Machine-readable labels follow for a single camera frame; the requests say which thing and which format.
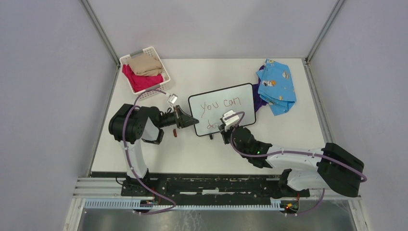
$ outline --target whiteboard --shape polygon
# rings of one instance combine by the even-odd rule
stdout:
[[[250,125],[256,121],[250,83],[192,95],[189,97],[189,105],[191,115],[200,121],[194,125],[197,136],[219,132],[220,118],[229,110],[245,112],[241,126]]]

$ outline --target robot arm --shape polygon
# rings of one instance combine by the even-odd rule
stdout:
[[[286,184],[283,187],[289,186],[295,191],[330,188],[344,196],[358,196],[360,175],[341,163],[358,173],[362,173],[364,164],[339,145],[326,143],[324,148],[313,150],[283,149],[257,141],[249,129],[236,125],[239,117],[234,114],[231,110],[221,118],[219,129],[224,143],[231,143],[234,150],[255,167],[285,169],[281,175],[281,181]]]
[[[129,155],[126,155],[122,131],[126,115],[132,107],[131,104],[122,105],[109,122],[109,133],[120,142],[125,159],[132,163],[138,177],[144,178],[148,169],[143,159],[140,140],[160,144],[164,134],[161,128],[174,124],[177,128],[186,128],[197,124],[198,120],[183,112],[179,105],[173,107],[173,112],[164,114],[157,107],[140,107],[130,114],[127,121],[125,137]],[[127,175],[136,179],[128,165],[127,167]]]

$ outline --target plastic basket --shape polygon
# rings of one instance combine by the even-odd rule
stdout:
[[[154,49],[154,47],[148,47],[148,48],[145,48],[145,49],[143,49],[143,50],[141,50],[141,51],[137,51],[137,52],[134,52],[134,53],[132,53],[132,54],[128,54],[128,55],[125,55],[125,56],[121,57],[121,58],[119,59],[120,65],[123,66],[124,64],[128,64],[128,60],[130,60],[131,58],[134,58],[135,56],[138,56],[138,55],[140,55],[140,54],[142,54],[142,53],[145,53],[146,55],[150,55],[150,56],[153,56],[153,57],[157,57],[157,58],[159,59],[159,61],[161,62],[162,66],[163,66],[163,71],[162,71],[162,73],[161,73],[162,76],[163,76],[163,82],[161,82],[161,83],[159,83],[159,84],[156,84],[156,85],[154,85],[154,86],[151,86],[151,87],[149,87],[149,88],[147,88],[147,89],[144,89],[144,90],[135,92],[134,89],[133,89],[133,87],[132,87],[132,85],[131,85],[130,82],[129,82],[129,79],[124,75],[124,77],[126,78],[128,84],[129,84],[130,90],[133,92],[133,94],[135,94],[135,95],[140,95],[140,94],[144,93],[145,91],[147,91],[147,90],[152,90],[152,89],[157,89],[157,90],[162,90],[162,91],[165,91],[165,90],[170,89],[170,88],[171,88],[170,76],[168,75],[168,72],[167,72],[165,66],[163,65],[163,62],[162,62],[162,60],[160,59],[160,57],[159,57],[159,55],[157,54],[157,52],[156,52],[156,50]],[[153,96],[153,95],[155,95],[155,94],[157,94],[157,93],[158,93],[158,92],[156,92],[156,91],[150,91],[150,92],[148,92],[148,93],[143,94],[143,95],[139,98],[139,100],[143,100],[143,99],[149,98],[149,97],[151,97],[151,96]]]

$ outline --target beige cloth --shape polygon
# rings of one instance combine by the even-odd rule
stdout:
[[[163,70],[162,63],[157,57],[145,53],[130,59],[127,64],[137,76],[157,76]]]

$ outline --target gray wall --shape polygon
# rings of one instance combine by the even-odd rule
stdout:
[[[61,230],[115,65],[77,0],[0,5],[0,230]]]
[[[336,0],[89,0],[116,53],[306,57]]]
[[[408,1],[349,0],[312,60],[335,140],[366,164],[375,231],[408,226]]]

